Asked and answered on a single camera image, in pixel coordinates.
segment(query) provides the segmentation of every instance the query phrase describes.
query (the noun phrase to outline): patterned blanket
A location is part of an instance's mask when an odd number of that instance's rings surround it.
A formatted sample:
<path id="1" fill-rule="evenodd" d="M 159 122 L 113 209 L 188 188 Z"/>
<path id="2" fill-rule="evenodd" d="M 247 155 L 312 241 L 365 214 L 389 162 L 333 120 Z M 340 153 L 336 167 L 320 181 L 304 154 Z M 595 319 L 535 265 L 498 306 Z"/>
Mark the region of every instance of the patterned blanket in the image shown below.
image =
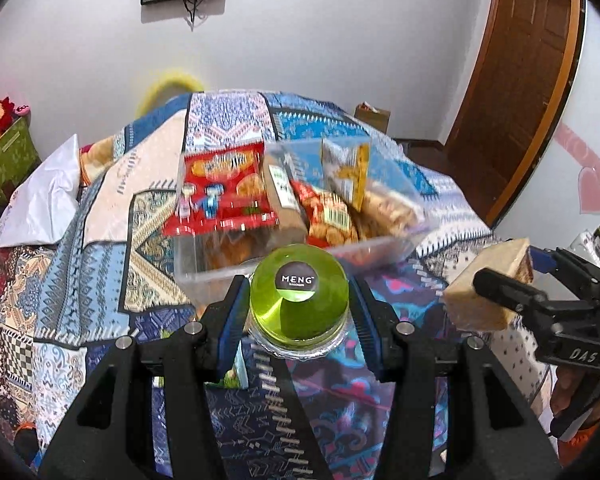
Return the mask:
<path id="1" fill-rule="evenodd" d="M 387 136 L 333 104 L 272 92 L 187 94 L 87 150 L 82 174 L 90 186 L 56 249 L 11 251 L 0 292 L 0 428 L 7 438 L 23 423 L 35 423 L 39 460 L 115 338 L 153 340 L 193 318 L 173 280 L 172 245 L 160 232 L 173 211 L 182 152 L 331 136 L 368 137 L 402 168 L 440 223 L 412 258 L 368 273 L 374 294 L 430 336 L 458 336 L 440 295 L 496 240 L 451 178 L 416 166 Z M 511 328 L 494 334 L 490 345 L 541 410 L 548 395 L 542 389 L 546 367 L 533 360 L 533 338 Z M 206 391 L 230 478 L 373 476 L 393 385 L 379 384 L 366 370 L 355 330 L 310 362 L 277 360 L 248 338 L 242 349 L 249 387 Z M 152 401 L 156 467 L 170 474 L 158 385 Z M 444 449 L 446 423 L 441 380 L 435 457 Z"/>

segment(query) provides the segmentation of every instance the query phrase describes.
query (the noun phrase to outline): yellow snack package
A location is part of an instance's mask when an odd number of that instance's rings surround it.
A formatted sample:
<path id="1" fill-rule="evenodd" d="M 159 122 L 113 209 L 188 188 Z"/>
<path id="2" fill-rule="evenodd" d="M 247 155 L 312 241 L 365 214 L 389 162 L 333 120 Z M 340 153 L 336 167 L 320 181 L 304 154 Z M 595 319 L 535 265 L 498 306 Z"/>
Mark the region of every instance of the yellow snack package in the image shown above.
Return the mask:
<path id="1" fill-rule="evenodd" d="M 328 189 L 337 193 L 353 209 L 360 211 L 369 168 L 369 143 L 344 148 L 331 140 L 323 139 L 320 158 Z"/>

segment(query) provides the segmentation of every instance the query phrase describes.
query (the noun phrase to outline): green storage box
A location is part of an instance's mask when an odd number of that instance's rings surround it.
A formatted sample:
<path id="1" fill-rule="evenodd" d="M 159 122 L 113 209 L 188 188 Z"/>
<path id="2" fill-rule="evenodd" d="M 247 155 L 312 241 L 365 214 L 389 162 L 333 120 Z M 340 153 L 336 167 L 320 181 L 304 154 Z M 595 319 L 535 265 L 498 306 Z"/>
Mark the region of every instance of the green storage box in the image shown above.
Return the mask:
<path id="1" fill-rule="evenodd" d="M 0 205 L 40 164 L 27 121 L 20 117 L 0 137 Z"/>

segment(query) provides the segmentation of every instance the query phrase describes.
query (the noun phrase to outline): round black label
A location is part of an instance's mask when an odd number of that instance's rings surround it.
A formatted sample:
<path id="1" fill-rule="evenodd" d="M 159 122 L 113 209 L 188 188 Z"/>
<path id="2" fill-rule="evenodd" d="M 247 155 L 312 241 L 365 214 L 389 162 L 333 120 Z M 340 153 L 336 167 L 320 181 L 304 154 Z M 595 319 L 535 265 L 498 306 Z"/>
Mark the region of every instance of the round black label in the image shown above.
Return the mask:
<path id="1" fill-rule="evenodd" d="M 289 262 L 276 273 L 276 289 L 290 301 L 308 300 L 318 289 L 318 275 L 304 262 Z"/>

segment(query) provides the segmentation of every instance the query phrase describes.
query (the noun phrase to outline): brown door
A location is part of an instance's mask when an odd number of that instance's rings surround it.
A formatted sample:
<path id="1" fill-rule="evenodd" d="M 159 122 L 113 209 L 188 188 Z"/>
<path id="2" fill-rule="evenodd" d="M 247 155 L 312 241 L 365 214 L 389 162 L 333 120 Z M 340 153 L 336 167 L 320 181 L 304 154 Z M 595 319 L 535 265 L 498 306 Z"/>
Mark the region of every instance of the brown door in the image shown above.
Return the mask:
<path id="1" fill-rule="evenodd" d="M 572 52 L 564 59 L 572 18 L 571 0 L 492 1 L 491 23 L 445 146 L 462 169 L 453 177 L 489 224 L 515 195 L 557 113 L 566 86 L 564 78 L 560 88 L 558 76 L 568 74 L 573 59 Z"/>

